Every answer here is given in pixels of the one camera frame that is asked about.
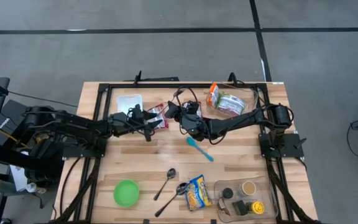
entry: black spoon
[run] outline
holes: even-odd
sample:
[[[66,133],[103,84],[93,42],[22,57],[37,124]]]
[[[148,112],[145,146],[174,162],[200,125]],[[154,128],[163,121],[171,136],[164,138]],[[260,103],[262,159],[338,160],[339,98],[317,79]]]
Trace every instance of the black spoon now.
[[[186,192],[186,188],[187,188],[187,183],[181,183],[179,184],[179,186],[177,187],[177,193],[175,194],[175,196],[173,196],[173,198],[166,203],[160,210],[158,210],[154,215],[156,217],[159,217],[162,213],[162,211],[164,211],[164,209],[169,205],[169,203],[171,203],[171,201],[173,199],[175,199],[175,197],[177,197],[178,195],[183,195]]]
[[[165,181],[164,185],[162,185],[160,191],[154,196],[154,200],[158,199],[162,189],[165,187],[165,184],[167,184],[168,180],[174,178],[176,174],[177,174],[177,171],[174,168],[168,170],[168,172],[167,172],[167,180]]]

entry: clear plastic container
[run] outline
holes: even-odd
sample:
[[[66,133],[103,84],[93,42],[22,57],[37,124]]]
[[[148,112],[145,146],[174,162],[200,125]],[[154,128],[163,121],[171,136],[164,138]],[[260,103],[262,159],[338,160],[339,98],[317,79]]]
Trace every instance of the clear plastic container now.
[[[223,93],[227,95],[233,95],[244,102],[244,109],[241,111],[241,114],[250,112],[256,108],[258,93],[255,90],[250,90],[248,88],[236,88],[234,86],[227,85],[223,82],[212,82],[211,87],[212,85],[214,85],[214,83],[218,85],[220,95],[222,95]],[[208,98],[209,98],[209,93],[206,97],[206,104],[208,106],[207,110],[209,113],[214,113],[214,114],[218,113],[229,117],[235,116],[234,114],[228,113],[226,110],[222,110],[221,108],[217,108],[211,105],[210,103],[208,103]]]
[[[118,112],[124,112],[128,114],[130,108],[134,108],[136,104],[140,105],[140,110],[143,110],[143,98],[142,95],[123,95],[117,96],[117,110]]]
[[[251,181],[256,186],[256,191],[253,195],[243,196],[239,194],[238,188],[245,181]],[[274,192],[269,179],[265,176],[237,179],[237,180],[220,180],[214,185],[215,199],[219,199],[219,193],[225,188],[233,190],[233,197],[230,199],[223,199],[224,204],[229,211],[230,215],[225,214],[217,208],[218,217],[224,223],[242,221],[242,220],[255,220],[260,218],[275,218],[278,215],[277,202],[275,201]],[[262,202],[264,205],[264,212],[262,214],[248,213],[247,215],[237,215],[232,203],[242,200],[245,204],[247,202]]]

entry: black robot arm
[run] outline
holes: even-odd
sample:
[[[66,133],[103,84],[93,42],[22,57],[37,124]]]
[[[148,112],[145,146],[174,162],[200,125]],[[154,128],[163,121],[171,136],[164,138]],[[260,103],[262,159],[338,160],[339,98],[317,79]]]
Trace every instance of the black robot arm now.
[[[186,108],[169,101],[165,116],[179,122],[181,128],[197,141],[215,140],[224,137],[228,131],[255,124],[262,124],[270,130],[284,131],[292,123],[289,113],[291,110],[283,105],[265,105],[249,113],[228,119],[200,118],[196,114],[198,107],[199,104],[193,101],[189,101]],[[272,115],[272,121],[265,118],[264,111]]]
[[[88,143],[111,136],[119,137],[134,131],[143,131],[146,141],[151,141],[154,128],[162,121],[146,123],[148,119],[156,117],[156,114],[140,110],[139,105],[131,109],[128,115],[123,112],[114,113],[100,121],[93,121],[66,111],[55,111],[49,106],[28,107],[24,115],[25,126],[29,130],[54,131],[75,136]]]

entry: spoon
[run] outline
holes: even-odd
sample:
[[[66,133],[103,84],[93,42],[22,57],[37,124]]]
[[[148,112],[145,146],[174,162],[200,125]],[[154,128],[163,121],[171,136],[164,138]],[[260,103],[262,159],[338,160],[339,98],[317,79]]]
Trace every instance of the spoon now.
[[[162,189],[165,187],[165,184],[167,184],[167,182],[168,182],[169,179],[174,178],[176,174],[177,174],[177,171],[176,171],[174,168],[168,170],[168,172],[167,172],[167,180],[165,181],[164,185],[162,185],[160,191],[154,196],[154,200],[157,200],[157,199],[158,199],[158,197],[160,196],[160,193],[161,193]]]
[[[214,158],[212,158],[212,156],[208,155],[208,153],[204,152],[204,150],[202,150],[200,147],[197,146],[196,141],[194,141],[194,139],[192,137],[187,137],[186,139],[187,144],[189,144],[189,146],[193,146],[196,149],[198,149],[202,154],[204,154],[204,156],[211,162],[214,161]]]
[[[169,205],[169,203],[171,203],[171,201],[173,199],[175,199],[175,197],[177,197],[178,195],[183,195],[186,192],[186,188],[187,188],[187,183],[181,183],[179,184],[179,186],[177,187],[177,193],[175,194],[175,196],[173,196],[173,198],[166,203],[160,210],[158,210],[154,215],[156,217],[159,217],[162,213],[162,211],[164,211],[164,209]]]

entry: small cup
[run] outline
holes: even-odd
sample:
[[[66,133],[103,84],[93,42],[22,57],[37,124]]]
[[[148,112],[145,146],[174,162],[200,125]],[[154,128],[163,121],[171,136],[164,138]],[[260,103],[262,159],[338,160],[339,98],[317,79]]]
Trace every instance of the small cup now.
[[[245,181],[244,183],[240,184],[238,189],[239,195],[242,196],[251,196],[256,192],[256,186],[252,181]]]
[[[263,214],[265,211],[265,207],[262,202],[247,202],[246,209],[249,213],[253,214]]]
[[[225,188],[223,191],[219,192],[219,198],[230,199],[233,197],[233,191],[230,188]]]

